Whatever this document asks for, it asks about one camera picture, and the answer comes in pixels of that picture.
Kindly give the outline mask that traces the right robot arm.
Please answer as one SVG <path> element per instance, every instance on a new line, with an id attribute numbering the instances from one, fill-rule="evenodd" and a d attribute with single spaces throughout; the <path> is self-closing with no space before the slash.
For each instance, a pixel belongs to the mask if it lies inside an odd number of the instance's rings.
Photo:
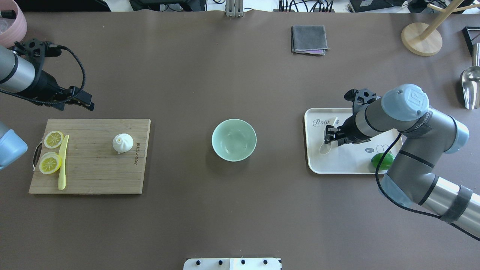
<path id="1" fill-rule="evenodd" d="M 328 125 L 324 142 L 357 145 L 397 130 L 394 142 L 401 136 L 406 139 L 382 179 L 376 168 L 379 191 L 403 210 L 439 219 L 479 240 L 479 195 L 433 173 L 443 154 L 466 145 L 466 125 L 432 108 L 415 84 L 402 84 L 382 97 L 368 89 L 352 89 L 344 99 L 353 103 L 352 116 L 341 126 Z"/>

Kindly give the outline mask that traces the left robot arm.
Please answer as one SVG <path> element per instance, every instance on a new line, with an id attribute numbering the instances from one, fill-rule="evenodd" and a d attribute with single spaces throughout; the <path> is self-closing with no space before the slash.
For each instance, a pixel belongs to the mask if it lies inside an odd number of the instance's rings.
<path id="1" fill-rule="evenodd" d="M 63 88 L 56 79 L 43 70 L 45 58 L 58 57 L 69 52 L 82 72 L 80 87 Z M 32 38 L 15 42 L 11 48 L 1 49 L 1 93 L 29 101 L 37 106 L 53 107 L 63 111 L 66 104 L 78 105 L 93 111 L 92 96 L 84 90 L 86 71 L 78 56 L 66 46 Z"/>

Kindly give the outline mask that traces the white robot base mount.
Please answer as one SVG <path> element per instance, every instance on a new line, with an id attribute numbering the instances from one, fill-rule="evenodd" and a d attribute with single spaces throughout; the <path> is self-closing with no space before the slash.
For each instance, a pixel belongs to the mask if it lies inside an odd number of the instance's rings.
<path id="1" fill-rule="evenodd" d="M 190 258 L 184 270 L 282 270 L 280 258 Z"/>

